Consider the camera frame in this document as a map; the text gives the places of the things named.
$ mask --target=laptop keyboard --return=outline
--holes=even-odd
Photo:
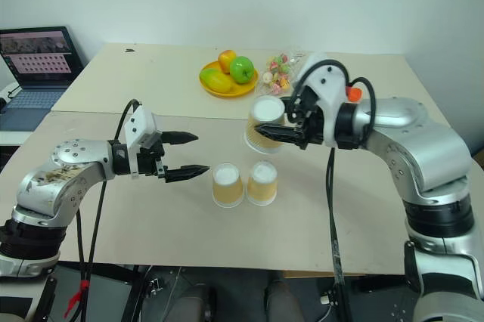
[[[8,103],[8,108],[51,109],[62,91],[21,91]]]

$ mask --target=paper cup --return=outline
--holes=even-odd
[[[278,170],[269,161],[254,165],[247,182],[247,199],[257,206],[267,206],[278,193]]]
[[[244,199],[244,186],[237,166],[222,163],[213,170],[213,201],[221,207],[235,207]]]
[[[261,96],[254,101],[244,139],[247,145],[257,152],[276,153],[281,149],[282,143],[266,138],[254,129],[256,125],[267,122],[284,125],[284,103],[271,95]]]

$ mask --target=yellow plate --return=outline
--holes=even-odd
[[[203,67],[202,70],[205,70],[205,69],[217,69],[222,71],[222,68],[220,67],[220,64],[218,61],[213,61],[212,63],[208,63]],[[210,94],[216,95],[217,97],[234,98],[234,97],[240,97],[241,95],[245,95],[251,92],[256,87],[258,77],[259,77],[259,74],[257,73],[257,70],[254,70],[254,76],[248,83],[237,84],[234,80],[234,84],[232,85],[232,89],[230,89],[229,93],[218,93],[217,91],[213,91],[208,86],[203,84],[202,79],[200,79],[200,77],[198,77],[198,79],[200,80],[200,84],[202,85],[202,87],[205,90],[207,90]]]

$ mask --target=robotic arm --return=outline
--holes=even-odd
[[[47,280],[46,291],[67,226],[93,185],[127,174],[132,178],[144,174],[164,178],[165,182],[182,181],[209,169],[198,165],[180,169],[164,166],[163,144],[184,144],[198,137],[187,132],[162,132],[153,114],[142,105],[135,108],[124,129],[126,144],[118,140],[62,142],[46,163],[22,180],[11,219],[0,228],[0,298],[15,296],[19,290],[18,284],[8,282],[11,278]],[[39,307],[50,310],[48,297],[45,299],[47,303],[39,303]],[[28,312],[22,317],[43,320],[45,312],[37,311],[37,317],[33,317],[36,309],[31,307],[35,306],[26,308]]]
[[[378,100],[376,110],[368,100],[349,102],[351,84],[337,61],[319,61],[302,73],[284,99],[294,126],[266,123],[257,131],[301,149],[324,142],[380,157],[407,215],[405,275],[420,293],[414,320],[484,320],[484,248],[470,205],[466,144],[412,99]]]

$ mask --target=laptop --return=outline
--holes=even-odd
[[[64,26],[0,29],[0,54],[21,87],[0,131],[35,130],[83,68]]]

